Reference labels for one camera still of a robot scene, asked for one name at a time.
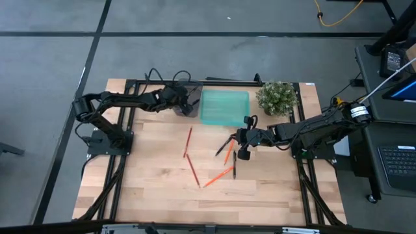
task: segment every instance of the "small succulent plant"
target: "small succulent plant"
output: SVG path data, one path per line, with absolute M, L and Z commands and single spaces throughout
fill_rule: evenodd
M 292 114 L 293 106 L 298 104 L 296 92 L 290 83 L 267 83 L 255 94 L 259 107 L 269 115 L 288 116 Z

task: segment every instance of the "green plastic container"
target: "green plastic container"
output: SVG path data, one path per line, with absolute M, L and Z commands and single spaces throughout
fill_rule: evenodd
M 250 115 L 247 91 L 202 90 L 201 121 L 203 124 L 245 127 Z

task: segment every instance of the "black cable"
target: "black cable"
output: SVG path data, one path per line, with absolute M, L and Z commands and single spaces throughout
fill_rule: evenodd
M 338 93 L 336 93 L 336 94 L 334 94 L 332 97 L 331 97 L 331 99 L 330 99 L 330 107 L 332 106 L 332 99 L 336 96 L 336 95 L 338 95 L 338 94 L 340 94 L 341 92 L 343 92 L 344 90 L 346 90 L 346 88 L 348 88 L 350 85 L 352 85 L 352 83 L 356 80 L 356 79 L 358 79 L 358 77 L 359 77 L 359 75 L 361 75 L 361 72 L 359 72 L 358 73 L 358 75 L 356 76 L 356 78 L 354 78 L 352 81 L 350 81 L 350 83 L 349 84 L 347 84 L 341 91 L 339 91 Z
M 88 162 L 90 162 L 90 161 L 91 161 L 92 159 L 94 159 L 96 156 L 97 156 L 97 155 L 91 155 L 91 157 L 90 157 L 89 159 L 87 159 L 87 160 L 84 162 L 83 167 L 82 167 L 82 169 L 81 169 L 81 179 L 82 179 L 82 178 L 83 178 L 83 176 L 84 176 L 85 166 L 88 164 Z
M 155 71 L 155 72 L 156 72 L 157 76 L 158 76 L 158 77 L 159 77 L 159 79 L 162 81 L 163 85 L 166 85 L 166 83 L 165 83 L 165 81 L 163 80 L 162 75 L 159 73 L 159 71 L 158 71 L 156 68 L 151 68 L 151 69 L 150 69 L 150 71 L 149 71 L 149 75 L 148 75 L 148 74 L 146 74 L 146 73 L 144 74 L 144 79 L 146 80 L 146 85 L 144 86 L 144 89 L 143 89 L 143 91 L 142 91 L 142 93 L 141 93 L 140 95 L 144 94 L 144 92 L 145 92 L 145 91 L 146 91 L 146 89 L 148 88 L 148 84 L 149 84 L 149 82 L 150 82 L 151 73 L 152 73 L 153 71 Z
M 180 73 L 186 73 L 186 74 L 188 74 L 188 82 L 190 81 L 190 78 L 191 78 L 190 73 L 189 73 L 188 71 L 185 71 L 185 70 L 178 71 L 178 72 L 174 75 L 174 78 L 172 79 L 172 81 L 175 81 L 176 76 L 177 76 L 177 75 L 179 75 Z
M 78 128 L 81 126 L 81 125 L 83 125 L 84 123 L 83 122 L 81 122 L 81 123 L 78 123 L 78 125 L 77 125 L 77 127 L 75 127 L 75 134 L 77 135 L 77 137 L 79 137 L 85 144 L 86 144 L 86 146 L 90 146 L 90 144 L 82 137 L 82 136 L 80 136 L 79 135 L 79 133 L 78 133 Z
M 247 148 L 248 145 L 250 144 L 250 142 L 256 137 L 257 135 L 254 135 L 251 139 L 249 139 L 249 141 L 247 141 L 242 147 L 241 149 Z
M 253 115 L 252 118 L 255 118 L 254 124 L 252 126 L 252 128 L 255 128 L 257 126 L 257 122 L 259 121 L 259 117 L 257 115 Z

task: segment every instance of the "wheel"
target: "wheel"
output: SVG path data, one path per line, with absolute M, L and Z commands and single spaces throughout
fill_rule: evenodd
M 369 194 L 369 195 L 367 195 L 367 196 L 365 196 L 365 197 L 366 197 L 367 201 L 369 201 L 369 202 L 371 202 L 371 203 L 373 203 L 373 204 L 377 203 L 377 200 L 375 200 L 375 199 L 372 197 L 372 194 Z

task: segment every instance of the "white label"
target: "white label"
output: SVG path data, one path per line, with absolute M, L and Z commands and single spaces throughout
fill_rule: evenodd
M 357 112 L 355 112 L 355 113 L 351 114 L 351 117 L 355 118 L 355 117 L 357 117 L 357 116 L 360 116 L 360 115 L 363 115 L 363 114 L 368 114 L 368 113 L 369 113 L 369 112 L 368 112 L 368 111 L 366 111 L 366 110 L 357 111 Z
M 397 146 L 401 150 L 416 150 L 413 146 Z
M 366 111 L 367 108 L 365 108 L 364 106 L 362 107 L 356 107 L 354 109 L 351 109 L 351 113 L 357 112 L 357 111 Z

